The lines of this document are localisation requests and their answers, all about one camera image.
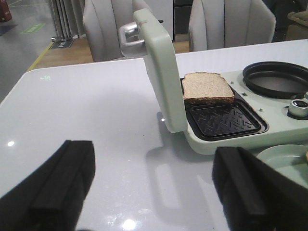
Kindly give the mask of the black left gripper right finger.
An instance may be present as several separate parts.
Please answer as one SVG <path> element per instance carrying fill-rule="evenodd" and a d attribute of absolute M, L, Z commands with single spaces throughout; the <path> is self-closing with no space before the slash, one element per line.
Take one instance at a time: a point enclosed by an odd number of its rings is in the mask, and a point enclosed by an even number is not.
<path fill-rule="evenodd" d="M 306 231 L 308 190 L 242 147 L 218 147 L 212 179 L 232 231 Z"/>

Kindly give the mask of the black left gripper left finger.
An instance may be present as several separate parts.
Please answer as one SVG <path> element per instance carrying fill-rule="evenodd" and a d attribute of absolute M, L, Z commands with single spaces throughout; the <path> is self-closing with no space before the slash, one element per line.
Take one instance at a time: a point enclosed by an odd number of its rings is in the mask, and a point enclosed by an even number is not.
<path fill-rule="evenodd" d="M 95 175 L 91 141 L 66 140 L 0 199 L 2 231 L 73 231 Z"/>

